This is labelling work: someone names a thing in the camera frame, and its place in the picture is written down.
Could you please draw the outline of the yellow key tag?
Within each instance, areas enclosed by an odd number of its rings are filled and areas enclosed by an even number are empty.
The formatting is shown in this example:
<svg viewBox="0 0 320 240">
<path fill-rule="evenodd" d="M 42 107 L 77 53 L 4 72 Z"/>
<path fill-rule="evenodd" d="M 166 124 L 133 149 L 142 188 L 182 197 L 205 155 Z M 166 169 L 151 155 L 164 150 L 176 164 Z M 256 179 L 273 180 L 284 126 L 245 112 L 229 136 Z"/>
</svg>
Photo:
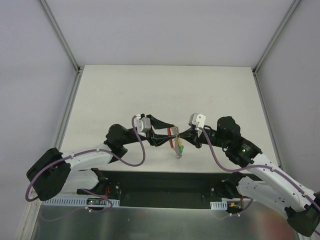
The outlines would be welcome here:
<svg viewBox="0 0 320 240">
<path fill-rule="evenodd" d="M 179 147 L 181 147 L 181 146 L 182 146 L 182 142 L 181 142 L 181 140 L 180 140 L 180 138 L 179 138 L 179 137 L 177 138 L 177 143 L 178 143 L 178 146 L 179 146 Z"/>
</svg>

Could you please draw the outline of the steel key holder red handle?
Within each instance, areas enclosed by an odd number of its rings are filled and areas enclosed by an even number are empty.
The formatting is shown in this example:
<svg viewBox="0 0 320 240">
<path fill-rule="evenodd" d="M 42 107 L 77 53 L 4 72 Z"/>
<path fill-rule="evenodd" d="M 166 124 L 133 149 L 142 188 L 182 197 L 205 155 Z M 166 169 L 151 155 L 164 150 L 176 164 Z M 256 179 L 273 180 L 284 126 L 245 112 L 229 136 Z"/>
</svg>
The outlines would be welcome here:
<svg viewBox="0 0 320 240">
<path fill-rule="evenodd" d="M 170 140 L 169 144 L 170 144 L 171 149 L 174 150 L 174 152 L 175 152 L 175 158 L 177 160 L 179 160 L 183 155 L 183 152 L 181 153 L 180 147 L 179 147 L 178 142 L 177 142 L 177 138 L 180 138 L 179 137 L 179 135 L 180 135 L 179 128 L 177 126 L 174 126 L 172 128 L 168 128 L 167 129 L 167 134 L 175 136 L 175 139 Z"/>
</svg>

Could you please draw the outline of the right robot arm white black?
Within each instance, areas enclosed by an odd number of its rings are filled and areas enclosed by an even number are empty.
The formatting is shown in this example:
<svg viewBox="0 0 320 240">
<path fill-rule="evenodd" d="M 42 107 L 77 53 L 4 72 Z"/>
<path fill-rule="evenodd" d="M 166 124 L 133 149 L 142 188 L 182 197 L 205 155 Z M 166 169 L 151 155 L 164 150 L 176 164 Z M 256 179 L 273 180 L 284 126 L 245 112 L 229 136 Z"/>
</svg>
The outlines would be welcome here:
<svg viewBox="0 0 320 240">
<path fill-rule="evenodd" d="M 190 128 L 179 137 L 201 148 L 219 147 L 238 169 L 222 166 L 212 152 L 215 163 L 231 173 L 224 185 L 216 190 L 225 198 L 238 195 L 249 197 L 282 215 L 299 234 L 310 237 L 318 234 L 320 224 L 320 194 L 294 180 L 251 141 L 241 136 L 241 128 L 231 116 L 218 119 L 216 129 L 205 125 L 206 117 L 194 113 L 189 120 Z"/>
</svg>

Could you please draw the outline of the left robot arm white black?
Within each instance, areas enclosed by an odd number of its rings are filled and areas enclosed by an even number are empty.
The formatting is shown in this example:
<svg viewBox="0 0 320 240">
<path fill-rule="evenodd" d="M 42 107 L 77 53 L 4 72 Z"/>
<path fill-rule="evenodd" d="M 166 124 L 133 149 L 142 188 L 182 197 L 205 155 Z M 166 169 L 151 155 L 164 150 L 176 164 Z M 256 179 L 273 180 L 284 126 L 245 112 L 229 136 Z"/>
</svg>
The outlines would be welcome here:
<svg viewBox="0 0 320 240">
<path fill-rule="evenodd" d="M 174 138 L 173 135 L 157 134 L 155 130 L 169 129 L 173 124 L 163 122 L 151 114 L 138 114 L 131 118 L 131 128 L 120 124 L 109 127 L 105 141 L 80 152 L 61 152 L 56 147 L 48 149 L 27 171 L 29 185 L 25 200 L 47 201 L 63 191 L 79 190 L 84 193 L 102 194 L 107 188 L 95 167 L 121 162 L 137 168 L 147 158 L 143 144 L 159 147 Z M 142 159 L 133 163 L 123 159 L 128 152 L 125 145 L 139 143 Z"/>
</svg>

